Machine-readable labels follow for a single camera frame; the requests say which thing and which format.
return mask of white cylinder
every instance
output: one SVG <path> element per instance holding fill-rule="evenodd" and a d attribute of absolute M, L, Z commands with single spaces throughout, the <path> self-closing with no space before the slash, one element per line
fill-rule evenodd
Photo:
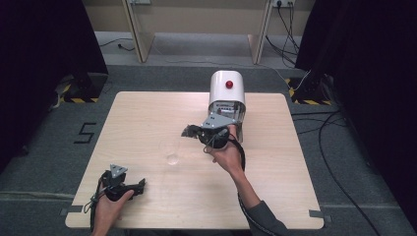
<path fill-rule="evenodd" d="M 211 76 L 209 104 L 215 101 L 240 101 L 245 104 L 242 75 L 236 71 L 217 71 Z"/>

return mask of wooden table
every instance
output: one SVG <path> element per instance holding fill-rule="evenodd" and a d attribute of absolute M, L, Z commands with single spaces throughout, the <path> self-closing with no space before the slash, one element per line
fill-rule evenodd
<path fill-rule="evenodd" d="M 279 93 L 246 93 L 243 123 L 246 174 L 261 199 L 291 229 L 319 229 L 320 210 L 286 99 Z M 207 92 L 117 94 L 92 153 L 73 206 L 83 206 L 111 163 L 128 167 L 126 184 L 147 179 L 145 192 L 128 201 L 121 228 L 246 229 L 236 188 L 213 164 L 204 146 L 180 137 L 188 124 L 208 116 Z M 175 144 L 170 152 L 164 147 Z M 179 157 L 168 163 L 167 155 Z M 66 224 L 89 227 L 89 213 L 70 212 Z"/>

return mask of human hand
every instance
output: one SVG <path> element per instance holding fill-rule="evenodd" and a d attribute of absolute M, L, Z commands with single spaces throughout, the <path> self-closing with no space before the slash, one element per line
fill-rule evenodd
<path fill-rule="evenodd" d="M 92 235 L 106 235 L 110 227 L 116 222 L 116 219 L 122 219 L 120 212 L 123 205 L 133 196 L 135 192 L 130 190 L 126 192 L 117 202 L 113 202 L 104 194 L 97 203 L 95 208 L 94 229 Z"/>
<path fill-rule="evenodd" d="M 236 126 L 229 125 L 229 139 L 236 139 Z M 221 149 L 211 149 L 208 152 L 214 159 L 213 163 L 218 163 L 230 175 L 243 172 L 241 164 L 241 156 L 239 149 L 231 142 L 227 142 L 226 146 Z"/>

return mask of electrical outlet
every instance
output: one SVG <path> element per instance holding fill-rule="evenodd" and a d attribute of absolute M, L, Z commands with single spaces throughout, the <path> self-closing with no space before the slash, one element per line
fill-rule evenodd
<path fill-rule="evenodd" d="M 294 6 L 295 0 L 272 0 L 272 7 L 278 7 L 278 1 L 281 1 L 281 8 L 291 7 L 291 3 Z"/>

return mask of gray sleeve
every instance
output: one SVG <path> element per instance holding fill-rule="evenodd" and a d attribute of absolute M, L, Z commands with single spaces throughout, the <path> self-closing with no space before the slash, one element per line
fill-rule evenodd
<path fill-rule="evenodd" d="M 260 227 L 272 232 L 274 235 L 289 235 L 286 226 L 276 219 L 275 215 L 264 201 L 261 201 L 260 204 L 254 207 L 246 209 L 246 212 L 248 213 L 246 217 L 253 236 L 269 235 L 261 230 Z"/>

